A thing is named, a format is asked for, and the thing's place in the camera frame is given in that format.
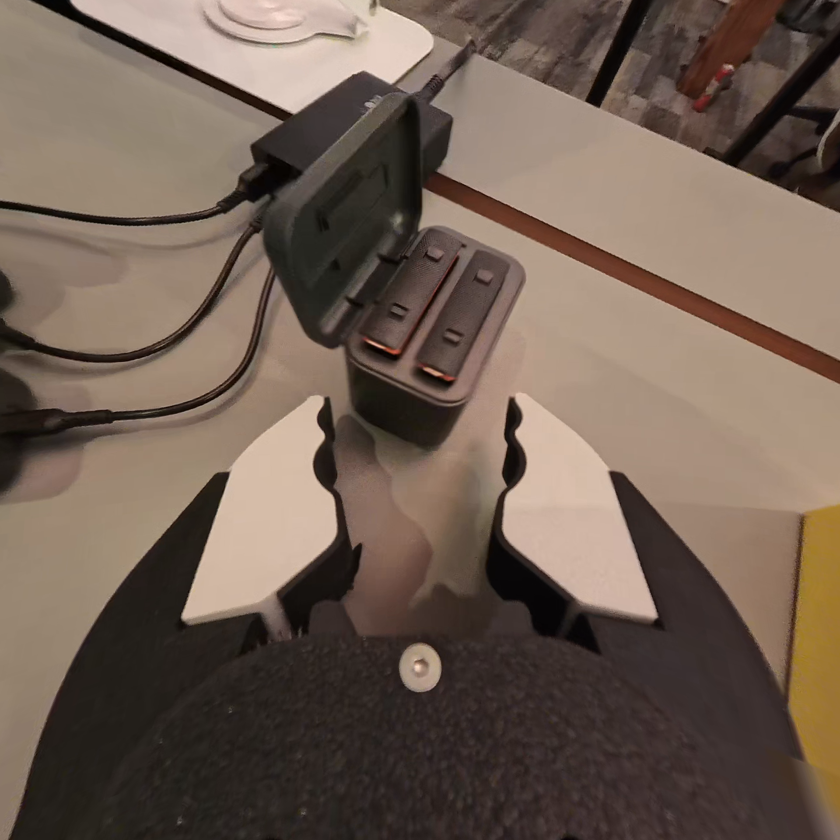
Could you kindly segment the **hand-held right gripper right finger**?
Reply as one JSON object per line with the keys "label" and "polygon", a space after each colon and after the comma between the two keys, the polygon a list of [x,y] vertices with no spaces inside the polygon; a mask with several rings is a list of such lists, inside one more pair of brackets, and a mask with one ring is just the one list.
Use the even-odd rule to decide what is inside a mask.
{"label": "hand-held right gripper right finger", "polygon": [[509,399],[503,436],[487,555],[493,591],[522,604],[540,636],[575,635],[590,618],[656,629],[655,598],[603,457],[524,392]]}

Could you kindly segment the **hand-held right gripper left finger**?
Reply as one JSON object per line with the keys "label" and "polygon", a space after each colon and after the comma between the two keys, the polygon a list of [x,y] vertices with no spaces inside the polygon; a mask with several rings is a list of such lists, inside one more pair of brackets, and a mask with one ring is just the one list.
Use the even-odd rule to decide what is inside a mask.
{"label": "hand-held right gripper left finger", "polygon": [[273,638],[307,632],[312,608],[352,589],[353,546],[336,489],[331,402],[314,395],[258,436],[224,475],[182,609],[188,626],[258,615]]}

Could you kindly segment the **dark grey battery charging case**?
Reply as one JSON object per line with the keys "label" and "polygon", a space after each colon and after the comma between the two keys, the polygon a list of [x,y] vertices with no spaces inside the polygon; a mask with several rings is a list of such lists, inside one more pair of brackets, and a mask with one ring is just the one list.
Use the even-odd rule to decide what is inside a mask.
{"label": "dark grey battery charging case", "polygon": [[[420,227],[422,141],[417,101],[383,97],[291,184],[265,215],[266,255],[304,333],[342,348],[353,409],[368,423],[425,448],[440,445],[474,395],[526,275],[512,256],[448,227]],[[462,243],[402,355],[375,351],[361,326],[420,235],[441,228]],[[420,372],[420,350],[461,272],[478,250],[508,273],[455,383]]]}

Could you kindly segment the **black battery orange trim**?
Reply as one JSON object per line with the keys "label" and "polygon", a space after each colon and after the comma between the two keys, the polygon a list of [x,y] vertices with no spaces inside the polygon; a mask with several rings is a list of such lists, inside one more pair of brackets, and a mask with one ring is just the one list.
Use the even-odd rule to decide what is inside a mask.
{"label": "black battery orange trim", "polygon": [[458,277],[416,354],[416,367],[437,382],[455,383],[508,273],[506,259],[478,250]]}
{"label": "black battery orange trim", "polygon": [[390,357],[402,355],[461,248],[460,239],[441,228],[422,233],[361,326],[362,341]]}

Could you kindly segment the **yellow plastic bin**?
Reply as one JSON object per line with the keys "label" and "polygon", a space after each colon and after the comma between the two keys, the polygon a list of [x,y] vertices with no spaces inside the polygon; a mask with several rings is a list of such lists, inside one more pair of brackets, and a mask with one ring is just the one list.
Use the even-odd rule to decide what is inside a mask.
{"label": "yellow plastic bin", "polygon": [[789,708],[809,763],[839,771],[839,506],[804,515]]}

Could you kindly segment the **dark grey multiport power adapter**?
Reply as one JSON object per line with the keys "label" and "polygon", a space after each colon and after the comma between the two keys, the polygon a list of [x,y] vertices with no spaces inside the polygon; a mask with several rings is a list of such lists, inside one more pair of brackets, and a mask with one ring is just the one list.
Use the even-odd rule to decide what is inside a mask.
{"label": "dark grey multiport power adapter", "polygon": [[[254,162],[239,177],[237,189],[253,203],[297,179],[379,100],[395,92],[403,90],[366,71],[343,80],[251,144]],[[419,93],[413,97],[427,182],[445,161],[454,119]]]}

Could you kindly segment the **small red object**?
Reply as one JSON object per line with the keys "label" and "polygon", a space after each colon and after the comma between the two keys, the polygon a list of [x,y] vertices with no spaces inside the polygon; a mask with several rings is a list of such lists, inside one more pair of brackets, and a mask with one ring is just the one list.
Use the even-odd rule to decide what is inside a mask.
{"label": "small red object", "polygon": [[697,100],[694,100],[692,109],[695,112],[704,112],[719,98],[719,96],[732,87],[732,79],[736,68],[732,64],[722,65],[715,76],[710,80],[706,89]]}

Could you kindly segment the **white table mat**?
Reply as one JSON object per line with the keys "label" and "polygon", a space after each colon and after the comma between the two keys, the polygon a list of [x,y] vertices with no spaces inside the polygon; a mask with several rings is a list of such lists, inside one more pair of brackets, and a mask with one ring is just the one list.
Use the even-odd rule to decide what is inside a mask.
{"label": "white table mat", "polygon": [[236,90],[293,114],[366,71],[395,84],[429,56],[434,37],[389,9],[360,37],[315,35],[292,45],[237,38],[212,23],[208,2],[74,1],[81,14]]}

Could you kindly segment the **black metal stand leg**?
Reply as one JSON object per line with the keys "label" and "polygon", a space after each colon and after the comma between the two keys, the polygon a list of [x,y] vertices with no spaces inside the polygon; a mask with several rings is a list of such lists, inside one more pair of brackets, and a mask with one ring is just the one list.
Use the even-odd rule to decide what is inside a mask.
{"label": "black metal stand leg", "polygon": [[584,101],[587,104],[597,108],[603,104],[653,3],[653,1],[631,1],[626,7],[624,16],[585,97]]}
{"label": "black metal stand leg", "polygon": [[792,113],[799,100],[837,63],[838,57],[839,26],[836,25],[777,90],[748,127],[720,153],[719,160],[726,165],[739,166],[782,118]]}

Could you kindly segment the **brown wooden post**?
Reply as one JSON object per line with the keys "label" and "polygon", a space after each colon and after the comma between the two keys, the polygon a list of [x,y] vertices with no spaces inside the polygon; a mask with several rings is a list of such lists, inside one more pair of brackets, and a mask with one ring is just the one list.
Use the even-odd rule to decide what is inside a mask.
{"label": "brown wooden post", "polygon": [[698,99],[724,65],[739,68],[772,25],[783,1],[730,1],[699,44],[676,84],[677,91]]}

